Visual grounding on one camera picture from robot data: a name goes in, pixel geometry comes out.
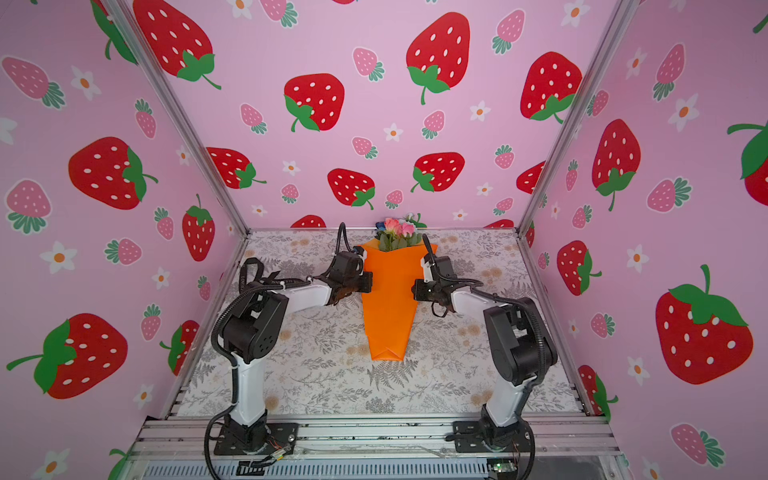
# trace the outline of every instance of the pink wall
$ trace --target pink wall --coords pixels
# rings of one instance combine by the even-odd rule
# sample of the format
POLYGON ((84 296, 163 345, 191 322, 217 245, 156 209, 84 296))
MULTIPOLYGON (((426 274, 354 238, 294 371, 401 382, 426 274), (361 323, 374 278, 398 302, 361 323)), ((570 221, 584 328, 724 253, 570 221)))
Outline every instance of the pink wall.
POLYGON ((766 122, 768 31, 753 28, 768 10, 746 0, 671 3, 638 8, 601 84, 607 104, 584 116, 548 186, 532 249, 560 327, 572 333, 574 361, 587 366, 596 406, 610 409, 634 477, 758 478, 768 427, 768 144, 766 131, 727 130, 766 122), (674 89, 655 100, 655 84, 670 80, 674 89), (743 152, 744 167, 757 170, 748 186, 743 152), (611 167, 622 176, 607 183, 611 167), (585 248, 591 272, 602 275, 582 292, 585 248), (701 292, 702 265, 710 296, 701 292))
POLYGON ((14 2, 0 18, 0 158, 5 216, 12 219, 0 228, 2 365, 45 354, 0 376, 4 478, 50 478, 46 469, 56 478, 109 476, 121 459, 110 451, 127 451, 144 418, 161 414, 176 379, 160 341, 184 355, 180 342, 190 334, 173 343, 174 332, 202 322, 210 304, 198 278, 210 281, 212 298, 237 243, 194 161, 180 162, 182 141, 144 73, 114 45, 107 59, 107 43, 89 2, 14 2), (65 104, 47 108, 43 95, 65 104), (137 122, 134 104, 142 98, 152 109, 151 119, 141 117, 153 138, 137 122), (106 137, 115 138, 83 150, 106 137), (159 180, 147 179, 141 202, 142 177, 126 145, 159 180), (34 183, 18 184, 23 179, 34 183), (216 228, 202 261, 182 238, 195 194, 216 228), (160 229, 158 207, 170 218, 160 229), (104 251, 123 239, 141 256, 136 260, 124 241, 113 263, 104 251), (167 285, 158 288, 160 268, 170 276, 164 273, 167 285), (159 318, 145 321, 153 305, 160 313, 146 317, 159 318))
MULTIPOLYGON (((388 215, 400 212, 402 216, 411 211, 421 213, 430 227, 483 227, 500 219, 518 222, 530 198, 529 192, 516 186, 518 178, 527 178, 529 169, 538 174, 540 168, 536 166, 546 158, 560 127, 549 113, 544 115, 546 120, 529 120, 521 111, 521 102, 530 117, 546 102, 540 93, 546 98, 558 94, 564 99, 575 91, 581 77, 578 70, 587 68, 615 1, 588 0, 583 5, 579 0, 564 7, 564 2, 536 0, 514 4, 500 0, 296 0, 285 11, 265 11, 263 3, 170 2, 185 18, 159 0, 135 0, 133 4, 145 36, 203 142, 208 147, 230 149, 214 151, 218 161, 225 160, 226 153, 233 155, 230 158, 249 160, 256 180, 266 181, 242 184, 231 172, 234 162, 221 168, 224 179, 232 181, 234 188, 229 192, 248 224, 254 228, 289 227, 313 214, 329 226, 340 221, 369 226, 388 215), (500 25, 518 10, 521 12, 500 25), (457 13, 435 26, 435 40, 430 34, 419 37, 449 12, 457 13), (517 35, 521 22, 522 31, 517 35), (505 50, 498 45, 498 54, 494 48, 497 27, 512 46, 505 50), (423 43, 411 46, 417 37, 423 43), (194 54, 191 62, 181 54, 188 48, 194 54), (534 93, 526 81, 529 68, 548 52, 564 58, 549 55, 541 65, 536 64, 532 80, 538 90, 534 93), (215 61, 214 57, 199 61, 210 53, 215 61), (435 60, 430 62, 433 53, 435 60), (190 63, 181 73, 180 62, 190 63), (382 63, 382 78, 373 70, 376 62, 382 63), (559 71, 549 69, 558 62, 559 71), (424 87, 414 83, 409 65, 415 66, 416 81, 429 87, 425 105, 420 102, 424 87), (441 69, 438 82, 432 84, 422 78, 423 65, 441 69), (545 75, 539 73, 543 66, 547 67, 545 75), (333 77, 292 80, 312 74, 333 77), (333 89, 303 94, 326 85, 333 89), (450 90, 433 93, 445 87, 450 90), (296 116, 286 108, 286 91, 297 115, 301 115, 301 106, 309 105, 306 115, 315 110, 304 123, 311 128, 315 124, 318 131, 302 123, 296 123, 296 131, 291 131, 296 116), (340 110, 333 109, 336 102, 343 102, 340 110), (245 121, 243 104, 248 105, 245 121), (485 113, 477 118, 479 110, 485 113), (259 127, 262 122, 266 132, 259 127), (422 135, 425 123, 437 137, 427 140, 422 135), (393 125, 395 137, 389 134, 393 125), (356 147, 355 138, 359 138, 356 147), (504 155, 496 163, 496 152, 502 145, 512 149, 511 164, 511 155, 504 151, 499 152, 504 155), (376 148, 377 155, 366 158, 371 147, 376 148), (461 157, 438 155, 441 153, 461 157), (427 188, 432 185, 435 192, 423 190, 413 177, 416 161, 430 154, 437 155, 427 157, 430 168, 423 171, 431 171, 433 165, 435 172, 443 170, 439 158, 446 163, 454 161, 453 165, 464 164, 458 176, 446 173, 431 183, 422 178, 422 183, 427 188), (343 172, 343 181, 332 190, 327 177, 335 169, 356 172, 358 181, 375 184, 373 198, 366 185, 357 184, 343 172), (350 205, 357 197, 347 193, 349 182, 352 193, 355 186, 357 191, 366 191, 359 207, 350 205), (289 185, 293 188, 283 191, 289 185), (487 196, 482 194, 484 186, 492 188, 487 189, 487 196), (402 192, 402 200, 397 193, 389 196, 395 190, 402 192), (295 191, 297 201, 289 203, 295 191), (507 199, 513 200, 511 207, 509 201, 503 201, 507 199), (388 210, 388 200, 399 205, 398 210, 388 210), (494 212, 497 204, 502 207, 498 215, 494 212)), ((338 179, 337 174, 332 175, 332 182, 338 179)), ((253 173, 243 176, 253 178, 253 173)))

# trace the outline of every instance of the red strawberry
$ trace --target red strawberry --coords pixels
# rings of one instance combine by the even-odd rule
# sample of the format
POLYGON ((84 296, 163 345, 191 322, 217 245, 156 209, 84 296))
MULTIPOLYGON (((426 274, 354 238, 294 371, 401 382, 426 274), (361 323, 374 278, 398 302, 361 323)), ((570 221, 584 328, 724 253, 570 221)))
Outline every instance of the red strawberry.
POLYGON ((576 209, 576 213, 574 214, 573 220, 571 220, 571 224, 574 226, 574 228, 578 228, 580 230, 586 227, 590 220, 592 220, 592 209, 589 205, 584 205, 583 207, 576 209))
POLYGON ((139 157, 124 141, 105 137, 69 159, 69 178, 78 190, 119 210, 135 208, 147 193, 149 178, 139 157))
POLYGON ((240 106, 240 118, 243 119, 243 123, 250 127, 250 130, 258 135, 266 133, 266 123, 264 117, 256 108, 251 107, 248 104, 242 104, 240 106))
POLYGON ((502 145, 496 149, 496 159, 493 160, 502 170, 506 170, 512 166, 512 162, 515 161, 515 154, 512 153, 512 147, 509 145, 502 145))
POLYGON ((291 228, 325 228, 326 223, 317 215, 306 215, 293 222, 291 228))
POLYGON ((141 247, 139 247, 130 238, 124 238, 118 243, 117 240, 112 240, 107 243, 107 249, 104 251, 107 255, 107 260, 117 264, 131 265, 141 258, 141 247))
POLYGON ((528 231, 525 232, 525 239, 528 241, 529 247, 533 247, 534 238, 536 238, 536 228, 534 227, 533 221, 531 221, 531 226, 528 228, 528 231))
POLYGON ((672 207, 680 208, 690 199, 692 190, 693 187, 685 178, 678 177, 674 183, 665 178, 648 195, 648 208, 663 214, 672 210, 672 207))
POLYGON ((371 199, 376 195, 376 184, 371 177, 335 168, 328 172, 328 185, 341 204, 348 207, 362 207, 368 204, 373 210, 371 199))
POLYGON ((507 197, 504 200, 498 202, 496 204, 496 208, 493 209, 493 214, 496 216, 504 215, 507 213, 507 210, 512 208, 512 204, 515 202, 515 200, 512 197, 507 197))
POLYGON ((469 20, 449 12, 434 21, 408 47, 406 66, 411 80, 433 94, 450 90, 464 78, 469 63, 469 20))
POLYGON ((51 201, 37 182, 20 180, 5 195, 5 203, 11 209, 6 218, 13 230, 29 235, 47 227, 45 217, 51 214, 51 201))
POLYGON ((170 352, 168 352, 168 366, 175 376, 179 376, 181 366, 187 358, 187 354, 192 346, 192 341, 197 335, 198 328, 200 328, 200 326, 197 325, 197 322, 194 320, 187 320, 176 329, 176 332, 174 332, 174 336, 170 341, 170 346, 166 346, 162 341, 160 342, 161 347, 170 350, 170 352))
POLYGON ((344 85, 330 73, 291 78, 283 90, 286 108, 307 130, 330 130, 339 121, 344 105, 344 85))
POLYGON ((442 110, 433 111, 424 119, 424 128, 422 135, 427 140, 437 137, 438 132, 445 126, 445 112, 442 110))
POLYGON ((266 183, 266 180, 256 180, 256 168, 250 163, 248 157, 239 151, 214 147, 208 147, 206 150, 208 150, 211 160, 214 161, 216 169, 221 175, 221 180, 224 180, 224 184, 229 188, 237 190, 248 188, 253 182, 266 183))
POLYGON ((144 136, 147 138, 154 138, 154 134, 157 131, 157 122, 152 116, 152 109, 149 108, 149 104, 144 101, 143 98, 136 100, 136 123, 139 124, 139 128, 144 132, 144 136))
POLYGON ((280 193, 283 194, 283 201, 287 204, 294 204, 299 199, 299 189, 294 184, 287 184, 280 193))
POLYGON ((766 126, 736 124, 728 127, 728 134, 739 130, 759 130, 741 153, 741 177, 746 192, 755 200, 768 205, 768 122, 766 126))
POLYGON ((5 74, 22 93, 32 100, 39 100, 48 108, 61 109, 64 93, 58 83, 48 81, 48 76, 37 65, 15 57, 3 57, 2 67, 5 74))
POLYGON ((352 59, 355 61, 357 73, 363 77, 368 77, 370 81, 379 81, 384 78, 384 68, 382 62, 376 57, 376 53, 367 48, 355 48, 352 52, 352 59))
POLYGON ((196 262, 202 262, 208 256, 211 244, 216 235, 216 225, 211 218, 208 210, 203 208, 200 202, 200 195, 197 197, 197 205, 193 205, 184 214, 181 220, 181 233, 184 234, 184 241, 187 242, 187 249, 196 262))
POLYGON ((158 207, 154 211, 154 221, 157 222, 157 232, 165 240, 170 240, 174 237, 174 219, 168 216, 168 210, 158 207))
POLYGON ((293 28, 299 22, 299 14, 293 9, 293 3, 286 0, 260 0, 264 13, 273 22, 280 22, 284 28, 293 28))
POLYGON ((128 45, 123 39, 123 35, 120 34, 118 27, 116 27, 114 22, 111 20, 111 17, 107 13, 107 9, 104 8, 104 4, 101 3, 101 0, 91 0, 91 9, 93 10, 94 18, 96 18, 98 27, 109 37, 109 40, 107 41, 107 47, 104 49, 104 56, 107 57, 107 60, 111 60, 109 57, 109 48, 114 43, 114 48, 118 51, 120 56, 128 60, 130 63, 136 65, 136 57, 134 57, 134 54, 128 48, 128 45))
POLYGON ((578 367, 578 374, 581 377, 581 383, 584 384, 584 388, 587 390, 587 397, 589 397, 589 403, 593 405, 594 414, 605 415, 605 419, 610 422, 611 408, 608 404, 618 402, 619 398, 614 395, 613 399, 608 399, 603 381, 600 380, 600 377, 589 365, 578 367))
POLYGON ((10 371, 32 359, 35 383, 55 399, 70 399, 96 386, 115 373, 125 362, 128 343, 104 319, 80 313, 54 328, 43 342, 42 355, 10 362, 10 371))
POLYGON ((386 196, 385 205, 390 210, 394 210, 402 203, 402 190, 392 190, 386 196))
POLYGON ((419 186, 424 191, 442 192, 453 185, 464 169, 464 163, 464 157, 456 152, 424 155, 413 166, 413 180, 418 183, 411 193, 419 186))
POLYGON ((589 105, 587 105, 587 115, 590 117, 597 117, 606 105, 608 105, 608 92, 600 90, 589 101, 589 105))
POLYGON ((558 113, 571 106, 581 70, 566 57, 548 51, 533 62, 520 98, 520 112, 532 120, 554 119, 563 123, 558 113))
POLYGON ((544 252, 538 256, 538 267, 542 270, 549 266, 549 253, 544 252))
POLYGON ((354 137, 352 139, 352 146, 355 149, 355 153, 369 160, 376 158, 376 155, 379 154, 379 151, 373 146, 373 142, 367 138, 354 137))
POLYGON ((525 10, 518 8, 511 14, 504 17, 496 27, 496 35, 493 38, 493 50, 497 55, 503 55, 507 50, 512 49, 520 35, 523 35, 523 25, 525 24, 525 10))
POLYGON ((693 425, 679 423, 670 429, 670 436, 674 444, 699 465, 707 462, 714 468, 725 465, 725 452, 704 430, 699 432, 693 425))
POLYGON ((214 47, 191 18, 163 0, 134 0, 134 16, 160 66, 174 77, 200 78, 214 71, 214 47))
POLYGON ((512 220, 507 220, 506 218, 502 218, 501 220, 496 220, 494 223, 486 225, 483 228, 515 228, 515 222, 512 220))
POLYGON ((609 212, 614 209, 616 192, 627 188, 637 173, 640 156, 640 144, 623 120, 607 125, 594 156, 592 184, 603 197, 612 195, 609 212))
POLYGON ((149 342, 157 335, 161 323, 160 313, 160 307, 154 303, 144 311, 144 319, 141 320, 141 336, 144 337, 145 342, 149 342))
POLYGON ((544 170, 544 162, 534 165, 521 173, 517 182, 518 190, 522 190, 527 194, 533 194, 533 189, 538 183, 538 178, 541 176, 542 170, 544 170))
POLYGON ((710 268, 705 290, 680 285, 656 305, 661 352, 679 379, 699 385, 739 368, 752 354, 752 334, 737 308, 722 296, 710 295, 710 268))
POLYGON ((580 240, 574 240, 560 249, 557 264, 565 286, 575 296, 587 291, 589 277, 603 274, 602 272, 592 273, 592 255, 580 240))
POLYGON ((568 164, 568 173, 565 174, 565 189, 569 192, 574 189, 578 178, 578 162, 574 159, 568 164))
POLYGON ((616 331, 616 324, 614 323, 614 319, 607 313, 596 313, 595 316, 592 317, 590 326, 592 327, 592 331, 595 333, 595 335, 602 339, 613 336, 614 332, 616 331))
POLYGON ((684 67, 685 45, 678 43, 672 47, 656 72, 656 84, 654 85, 656 101, 662 101, 674 90, 674 81, 683 74, 684 67))
POLYGON ((200 298, 205 300, 206 302, 210 300, 210 282, 208 281, 208 277, 203 275, 199 279, 197 279, 197 288, 200 291, 200 298))

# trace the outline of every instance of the strawberry wallpaper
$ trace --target strawberry wallpaper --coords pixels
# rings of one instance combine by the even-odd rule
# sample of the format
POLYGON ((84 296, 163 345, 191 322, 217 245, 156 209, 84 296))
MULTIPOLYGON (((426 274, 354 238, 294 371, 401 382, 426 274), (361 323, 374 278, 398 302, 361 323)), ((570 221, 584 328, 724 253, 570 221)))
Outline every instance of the strawberry wallpaper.
POLYGON ((114 479, 239 238, 99 1, 0 15, 3 477, 114 479))
POLYGON ((642 2, 528 231, 634 478, 764 476, 766 14, 642 2))
POLYGON ((252 228, 518 223, 614 4, 132 3, 252 228))

